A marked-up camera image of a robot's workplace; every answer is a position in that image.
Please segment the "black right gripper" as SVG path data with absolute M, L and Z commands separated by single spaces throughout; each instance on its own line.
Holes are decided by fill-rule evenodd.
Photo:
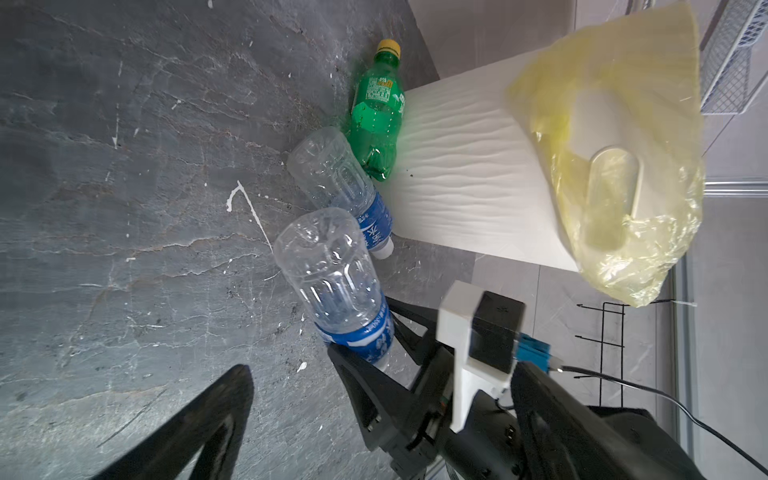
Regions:
M 453 353 L 436 340 L 438 311 L 386 297 L 395 338 L 420 366 L 415 387 L 405 388 L 349 348 L 332 344 L 328 356 L 347 391 L 365 446 L 392 458 L 403 479 L 423 478 L 436 457 L 466 479 L 532 479 L 526 466 L 516 411 L 504 412 L 478 392 L 463 430 L 450 428 L 447 389 Z M 650 414 L 632 431 L 660 466 L 658 479 L 699 479 L 702 474 Z

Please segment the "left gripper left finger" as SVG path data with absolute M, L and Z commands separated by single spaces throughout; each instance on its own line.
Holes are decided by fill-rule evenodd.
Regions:
M 175 479 L 189 463 L 192 479 L 230 479 L 254 398 L 248 366 L 238 364 L 97 479 Z

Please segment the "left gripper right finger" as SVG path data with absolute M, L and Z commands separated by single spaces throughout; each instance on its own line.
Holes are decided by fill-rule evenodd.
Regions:
M 530 362 L 516 365 L 511 393 L 532 479 L 660 477 L 660 466 L 632 431 L 647 415 L 587 407 Z

